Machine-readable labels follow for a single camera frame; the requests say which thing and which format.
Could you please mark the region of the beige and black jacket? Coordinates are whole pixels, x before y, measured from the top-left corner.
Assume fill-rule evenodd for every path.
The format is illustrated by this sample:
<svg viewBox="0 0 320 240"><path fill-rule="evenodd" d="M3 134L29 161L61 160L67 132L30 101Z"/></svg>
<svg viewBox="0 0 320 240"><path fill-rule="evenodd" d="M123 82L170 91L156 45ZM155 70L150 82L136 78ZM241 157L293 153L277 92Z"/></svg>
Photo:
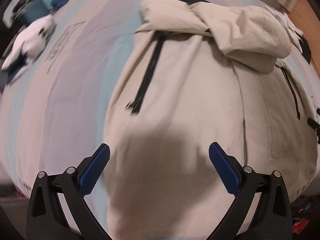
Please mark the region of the beige and black jacket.
<svg viewBox="0 0 320 240"><path fill-rule="evenodd" d="M233 200L212 142L259 173L279 171L295 200L318 146L279 20L261 7L180 0L142 0L140 11L105 120L111 237L205 239Z"/></svg>

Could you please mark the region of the grey clothes pile on suitcase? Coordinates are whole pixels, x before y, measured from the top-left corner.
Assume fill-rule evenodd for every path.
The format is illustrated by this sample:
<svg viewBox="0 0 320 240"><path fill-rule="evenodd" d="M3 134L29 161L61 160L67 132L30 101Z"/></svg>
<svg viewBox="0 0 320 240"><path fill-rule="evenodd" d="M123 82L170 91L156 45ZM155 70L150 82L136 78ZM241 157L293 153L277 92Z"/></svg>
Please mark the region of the grey clothes pile on suitcase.
<svg viewBox="0 0 320 240"><path fill-rule="evenodd" d="M19 0L12 9L11 19L13 20L14 18L16 18L17 15L32 1L33 0Z"/></svg>

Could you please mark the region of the striped pastel bed sheet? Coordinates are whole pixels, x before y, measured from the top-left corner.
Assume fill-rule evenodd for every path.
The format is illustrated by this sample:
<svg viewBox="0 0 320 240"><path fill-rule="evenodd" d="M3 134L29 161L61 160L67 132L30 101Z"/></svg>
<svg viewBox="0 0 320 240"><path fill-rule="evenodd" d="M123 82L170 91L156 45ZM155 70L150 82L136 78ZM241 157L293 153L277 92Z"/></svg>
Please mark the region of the striped pastel bed sheet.
<svg viewBox="0 0 320 240"><path fill-rule="evenodd" d="M264 9L257 0L180 1ZM55 15L55 31L41 56L4 90L1 162L26 196L40 171L63 172L106 143L110 100L143 24L141 2L70 0ZM312 90L299 74L306 62L292 44L285 62L303 86L314 118ZM86 202L109 233L105 172Z"/></svg>

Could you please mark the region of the white printed folded t-shirt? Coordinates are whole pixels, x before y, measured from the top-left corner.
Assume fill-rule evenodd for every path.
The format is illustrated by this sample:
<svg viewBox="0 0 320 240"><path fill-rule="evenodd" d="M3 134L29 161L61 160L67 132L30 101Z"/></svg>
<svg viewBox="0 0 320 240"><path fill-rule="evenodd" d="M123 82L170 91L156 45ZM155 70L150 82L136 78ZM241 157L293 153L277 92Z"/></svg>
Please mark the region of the white printed folded t-shirt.
<svg viewBox="0 0 320 240"><path fill-rule="evenodd" d="M1 67L1 72L7 75L6 84L18 79L39 58L55 27L55 18L49 14L35 20L17 34Z"/></svg>

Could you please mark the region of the white and black crumpled garment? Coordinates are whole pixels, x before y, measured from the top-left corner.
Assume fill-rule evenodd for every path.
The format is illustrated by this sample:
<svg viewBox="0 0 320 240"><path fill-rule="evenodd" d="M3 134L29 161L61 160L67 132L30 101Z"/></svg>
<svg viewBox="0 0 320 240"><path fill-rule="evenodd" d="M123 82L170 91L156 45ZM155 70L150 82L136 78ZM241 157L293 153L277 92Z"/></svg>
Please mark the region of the white and black crumpled garment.
<svg viewBox="0 0 320 240"><path fill-rule="evenodd" d="M294 23L290 20L287 13L280 12L268 5L265 6L265 9L271 13L284 27L286 30L290 41L296 48L300 51L304 59L308 64L311 62L311 49L307 39L303 36L303 31L298 29Z"/></svg>

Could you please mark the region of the teal hard-shell suitcase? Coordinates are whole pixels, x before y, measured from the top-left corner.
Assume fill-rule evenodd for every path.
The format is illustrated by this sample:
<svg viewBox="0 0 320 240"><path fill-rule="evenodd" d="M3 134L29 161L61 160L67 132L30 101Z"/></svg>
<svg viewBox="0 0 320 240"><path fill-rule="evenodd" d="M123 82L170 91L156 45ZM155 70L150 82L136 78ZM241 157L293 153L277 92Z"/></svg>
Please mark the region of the teal hard-shell suitcase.
<svg viewBox="0 0 320 240"><path fill-rule="evenodd" d="M22 25L30 25L35 20L47 16L52 10L51 2L52 0L33 0L16 18L11 19L12 24L20 22Z"/></svg>

